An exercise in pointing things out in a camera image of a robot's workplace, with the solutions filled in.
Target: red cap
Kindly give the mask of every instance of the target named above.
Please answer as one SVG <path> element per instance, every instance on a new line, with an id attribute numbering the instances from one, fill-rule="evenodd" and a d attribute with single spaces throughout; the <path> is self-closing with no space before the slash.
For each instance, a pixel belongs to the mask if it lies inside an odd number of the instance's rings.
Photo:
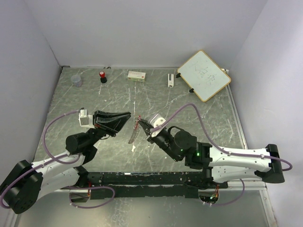
<path id="1" fill-rule="evenodd" d="M 105 72 L 101 71 L 101 72 L 99 73 L 99 76 L 100 76 L 101 78 L 104 78 L 104 77 L 105 77 Z"/>

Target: scratched metal surface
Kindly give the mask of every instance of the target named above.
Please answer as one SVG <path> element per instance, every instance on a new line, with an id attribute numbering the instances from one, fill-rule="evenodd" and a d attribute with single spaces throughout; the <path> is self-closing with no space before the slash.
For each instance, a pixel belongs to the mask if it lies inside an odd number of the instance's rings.
<path id="1" fill-rule="evenodd" d="M 195 103 L 204 117 L 211 137 L 220 145 L 241 148 L 232 114 L 228 92 L 223 89 L 208 102 L 201 102 L 181 79 L 174 88 L 167 87 L 167 74 L 175 70 L 137 70 L 146 72 L 146 82 L 127 81 L 128 70 L 105 70 L 108 82 L 100 86 L 98 69 L 64 69 L 56 88 L 46 123 L 60 114 L 81 107 L 92 113 L 99 109 L 108 112 L 130 111 L 148 119 L 154 113 L 170 116 L 185 103 Z M 71 85 L 70 77 L 80 74 L 83 85 Z M 88 171 L 190 171 L 183 162 L 175 163 L 162 150 L 145 140 L 143 131 L 132 145 L 127 144 L 134 122 L 129 120 L 116 138 L 96 144 L 98 153 L 87 163 Z M 207 142 L 192 108 L 181 112 L 170 125 L 179 126 Z M 50 128 L 46 143 L 53 154 L 64 151 L 68 135 L 85 131 L 76 115 L 59 120 Z M 41 143 L 35 161 L 46 158 Z M 239 191 L 220 193 L 220 202 L 235 198 Z M 90 201 L 92 206 L 103 201 Z M 41 198 L 31 209 L 18 216 L 18 227 L 195 227 L 195 226 L 258 226 L 267 227 L 259 191 L 247 191 L 228 207 L 209 208 L 201 202 L 183 197 L 115 198 L 108 205 L 92 210 L 76 209 L 69 205 L 65 192 L 51 193 Z"/>
<path id="2" fill-rule="evenodd" d="M 132 113 L 132 117 L 141 115 L 149 119 L 155 113 L 168 118 L 182 105 L 193 102 L 204 118 L 205 126 L 211 137 L 221 146 L 242 148 L 232 105 L 228 92 L 223 89 L 206 103 L 194 93 L 182 78 L 175 79 L 173 88 L 167 87 L 167 74 L 176 74 L 175 69 L 144 69 L 146 82 L 133 82 L 126 79 L 129 70 L 107 69 L 107 83 L 101 84 L 98 75 L 101 69 L 64 68 L 55 90 L 53 101 L 46 123 L 62 113 L 85 107 L 90 113 L 95 110 L 106 112 Z M 79 74 L 83 85 L 75 87 L 71 76 Z M 180 112 L 169 123 L 176 125 L 197 136 L 198 141 L 208 142 L 203 134 L 197 115 L 192 107 Z M 115 138 L 101 140 L 96 144 L 98 152 L 95 158 L 84 165 L 91 172 L 156 172 L 156 171 L 193 171 L 184 166 L 184 161 L 174 162 L 160 148 L 149 144 L 143 130 L 140 131 L 134 144 L 128 144 L 132 135 L 134 118 L 131 118 Z M 54 155 L 62 153 L 67 136 L 85 131 L 79 126 L 76 114 L 58 120 L 49 129 L 46 143 Z M 47 158 L 41 141 L 35 161 Z"/>
<path id="3" fill-rule="evenodd" d="M 240 192 L 221 192 L 228 202 Z M 96 206 L 104 201 L 90 201 Z M 97 209 L 69 205 L 68 193 L 57 192 L 41 198 L 19 215 L 18 227 L 268 227 L 259 191 L 246 191 L 227 207 L 203 206 L 183 197 L 116 198 Z"/>

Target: wooden whiteboard frame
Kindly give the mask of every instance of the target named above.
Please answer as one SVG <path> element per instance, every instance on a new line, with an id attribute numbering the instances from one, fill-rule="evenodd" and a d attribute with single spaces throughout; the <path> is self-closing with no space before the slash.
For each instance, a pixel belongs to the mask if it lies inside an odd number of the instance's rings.
<path id="1" fill-rule="evenodd" d="M 188 59 L 183 65 L 181 65 L 178 69 L 177 69 L 177 72 L 179 73 L 179 69 L 181 68 L 181 67 L 183 67 L 187 62 L 189 62 L 194 56 L 196 56 L 199 52 L 203 52 L 228 78 L 229 78 L 229 82 L 227 83 L 227 84 L 225 84 L 224 86 L 222 86 L 222 88 L 220 88 L 217 92 L 215 92 L 212 96 L 210 96 L 207 100 L 203 100 L 197 93 L 196 93 L 196 91 L 195 91 L 195 89 L 194 89 L 194 93 L 201 99 L 201 101 L 202 102 L 206 102 L 206 101 L 208 101 L 210 98 L 212 98 L 215 94 L 217 94 L 219 91 L 221 91 L 223 88 L 225 88 L 231 81 L 232 81 L 232 79 L 216 64 L 216 62 L 214 62 L 213 61 L 213 59 L 211 59 L 208 55 L 207 55 L 207 53 L 205 53 L 205 51 L 203 51 L 203 50 L 200 50 L 200 51 L 198 51 L 197 53 L 195 53 L 190 59 Z M 183 78 L 183 80 L 187 83 L 187 85 L 190 87 L 190 88 L 192 88 L 190 85 L 189 85 L 189 83 L 184 79 L 184 77 L 182 76 L 182 74 L 180 74 L 180 76 Z"/>

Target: plastic cup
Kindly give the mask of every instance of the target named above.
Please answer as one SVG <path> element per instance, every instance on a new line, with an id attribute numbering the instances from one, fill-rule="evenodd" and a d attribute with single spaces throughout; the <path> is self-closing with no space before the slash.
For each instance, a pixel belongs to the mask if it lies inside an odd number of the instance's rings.
<path id="1" fill-rule="evenodd" d="M 71 77 L 71 81 L 74 84 L 75 87 L 81 87 L 82 86 L 82 80 L 81 80 L 81 76 L 79 75 L 73 75 Z"/>

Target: small box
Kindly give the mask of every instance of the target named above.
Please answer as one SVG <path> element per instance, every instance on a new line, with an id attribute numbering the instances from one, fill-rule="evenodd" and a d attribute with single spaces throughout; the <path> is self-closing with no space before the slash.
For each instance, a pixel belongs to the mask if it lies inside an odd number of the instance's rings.
<path id="1" fill-rule="evenodd" d="M 145 72 L 134 72 L 134 71 L 129 71 L 127 78 L 132 81 L 140 81 L 144 82 L 145 81 Z"/>

